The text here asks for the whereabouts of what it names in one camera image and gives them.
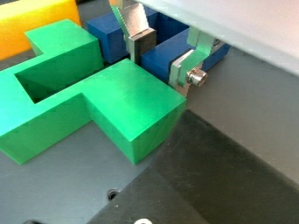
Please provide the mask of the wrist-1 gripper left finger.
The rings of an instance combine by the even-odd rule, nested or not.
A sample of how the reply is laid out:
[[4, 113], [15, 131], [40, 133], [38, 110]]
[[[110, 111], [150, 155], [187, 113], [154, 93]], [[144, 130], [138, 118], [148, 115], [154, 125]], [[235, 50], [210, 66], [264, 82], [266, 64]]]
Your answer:
[[138, 64], [142, 55], [156, 46], [156, 30], [150, 27], [144, 6], [135, 0], [108, 0], [124, 32], [126, 49]]

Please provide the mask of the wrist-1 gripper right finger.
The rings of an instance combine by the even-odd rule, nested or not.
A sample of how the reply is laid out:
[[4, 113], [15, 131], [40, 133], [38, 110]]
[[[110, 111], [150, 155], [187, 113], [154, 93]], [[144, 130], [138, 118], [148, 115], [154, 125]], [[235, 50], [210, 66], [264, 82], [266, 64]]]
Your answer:
[[223, 42], [210, 34], [190, 27], [187, 43], [195, 47], [171, 64], [168, 85], [186, 96], [190, 86], [199, 87], [208, 78], [202, 70], [203, 61], [223, 47]]

